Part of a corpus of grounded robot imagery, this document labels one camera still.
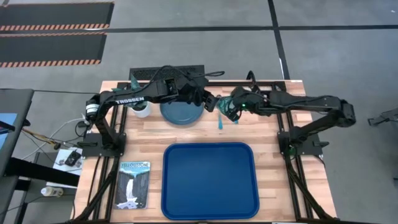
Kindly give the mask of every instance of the black floor mat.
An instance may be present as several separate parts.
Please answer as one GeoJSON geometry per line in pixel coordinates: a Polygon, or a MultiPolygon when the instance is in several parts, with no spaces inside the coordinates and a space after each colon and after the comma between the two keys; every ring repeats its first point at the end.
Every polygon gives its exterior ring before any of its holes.
{"type": "Polygon", "coordinates": [[[113,2],[0,6],[0,31],[107,28],[113,7],[113,2]]]}
{"type": "Polygon", "coordinates": [[[0,35],[0,67],[94,65],[102,59],[104,32],[0,35]]]}
{"type": "MultiPolygon", "coordinates": [[[[204,65],[187,65],[187,66],[175,66],[183,72],[195,72],[195,73],[205,73],[204,65]]],[[[130,68],[129,80],[131,80],[131,76],[133,75],[137,80],[150,80],[155,72],[160,69],[160,67],[152,67],[152,68],[130,68]]],[[[155,80],[165,79],[165,78],[177,78],[181,74],[172,68],[164,68],[157,75],[155,80]]]]}

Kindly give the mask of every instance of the waterfall picture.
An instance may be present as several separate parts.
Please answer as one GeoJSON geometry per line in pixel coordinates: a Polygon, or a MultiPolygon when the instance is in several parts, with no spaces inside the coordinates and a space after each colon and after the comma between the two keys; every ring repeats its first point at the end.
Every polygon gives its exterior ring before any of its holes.
{"type": "Polygon", "coordinates": [[[114,208],[146,208],[150,162],[121,162],[114,208]]]}

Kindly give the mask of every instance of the butcher block tabletop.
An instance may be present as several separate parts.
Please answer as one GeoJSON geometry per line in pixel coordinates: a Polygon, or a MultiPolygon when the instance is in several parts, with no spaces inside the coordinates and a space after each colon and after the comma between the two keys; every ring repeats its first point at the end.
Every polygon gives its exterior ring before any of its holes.
{"type": "MultiPolygon", "coordinates": [[[[121,81],[104,81],[101,91],[116,88],[118,82],[121,81]]],[[[301,80],[288,80],[285,83],[288,93],[292,95],[305,95],[304,85],[301,80]]],[[[215,96],[227,96],[234,87],[209,86],[206,87],[206,90],[215,96]]],[[[261,89],[268,90],[268,87],[264,86],[261,89]]],[[[239,124],[233,124],[227,117],[222,116],[223,129],[220,130],[218,129],[218,111],[216,109],[212,113],[205,110],[201,118],[191,125],[176,126],[163,119],[158,104],[151,104],[151,107],[152,114],[146,118],[138,118],[128,109],[125,128],[127,134],[126,150],[121,157],[121,162],[150,162],[147,208],[133,210],[113,209],[111,223],[171,222],[171,220],[164,217],[160,209],[163,154],[171,144],[188,142],[244,142],[253,150],[260,209],[253,218],[237,221],[295,221],[285,162],[279,152],[277,142],[279,126],[276,115],[267,117],[243,112],[239,124]]],[[[120,108],[118,110],[119,117],[121,111],[122,109],[120,108]]],[[[112,110],[107,115],[108,122],[110,122],[111,113],[112,110]]],[[[306,111],[292,111],[292,116],[294,125],[296,126],[303,126],[312,121],[311,114],[306,111]]],[[[284,127],[289,127],[286,122],[286,116],[283,115],[282,117],[285,122],[284,127]]],[[[323,164],[314,156],[302,156],[302,160],[309,191],[325,211],[335,217],[336,212],[323,164]]],[[[96,157],[84,160],[75,198],[76,215],[79,215],[87,205],[96,162],[96,157]]],[[[102,162],[103,159],[101,158],[91,198],[98,188],[102,162]]],[[[113,161],[110,159],[108,170],[110,170],[112,163],[113,161]]],[[[303,197],[299,189],[297,189],[297,195],[300,202],[301,214],[305,217],[303,197]]],[[[107,199],[108,190],[102,199],[99,218],[104,218],[105,216],[107,199]]]]}

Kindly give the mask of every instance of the blue plate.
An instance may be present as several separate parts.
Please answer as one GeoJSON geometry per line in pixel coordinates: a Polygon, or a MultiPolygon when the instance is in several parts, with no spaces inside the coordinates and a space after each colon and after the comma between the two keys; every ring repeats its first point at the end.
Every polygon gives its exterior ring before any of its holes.
{"type": "Polygon", "coordinates": [[[245,143],[173,144],[164,153],[162,211],[171,220],[251,218],[259,210],[245,143]]]}
{"type": "Polygon", "coordinates": [[[160,104],[160,112],[170,123],[185,125],[195,122],[203,113],[203,105],[195,106],[185,102],[172,102],[160,104]]]}

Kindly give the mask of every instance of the gray floor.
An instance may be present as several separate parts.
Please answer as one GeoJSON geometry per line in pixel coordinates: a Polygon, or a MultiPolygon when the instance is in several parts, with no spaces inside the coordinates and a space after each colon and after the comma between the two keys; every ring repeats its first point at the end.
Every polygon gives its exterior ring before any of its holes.
{"type": "MultiPolygon", "coordinates": [[[[281,26],[398,24],[393,0],[275,0],[275,8],[281,26]]],[[[267,1],[117,0],[111,21],[115,28],[236,25],[271,25],[267,1]]],[[[356,109],[355,126],[320,135],[331,142],[325,162],[338,216],[396,223],[398,190],[392,178],[398,176],[397,126],[371,128],[366,119],[397,106],[398,30],[283,31],[282,40],[290,76],[304,80],[308,95],[340,96],[356,109]]],[[[125,80],[129,68],[165,64],[204,64],[207,72],[225,70],[224,79],[244,78],[248,70],[260,79],[282,78],[272,31],[109,34],[100,65],[2,68],[0,88],[98,91],[103,80],[125,80]]],[[[28,115],[31,129],[50,134],[64,121],[80,117],[88,97],[36,93],[28,115]]],[[[57,137],[74,137],[73,127],[57,137]]],[[[21,136],[14,156],[34,149],[21,136]]],[[[16,194],[11,207],[18,198],[16,194]]],[[[63,222],[71,208],[71,202],[35,203],[24,223],[63,222]]],[[[9,212],[5,223],[14,215],[9,212]]]]}

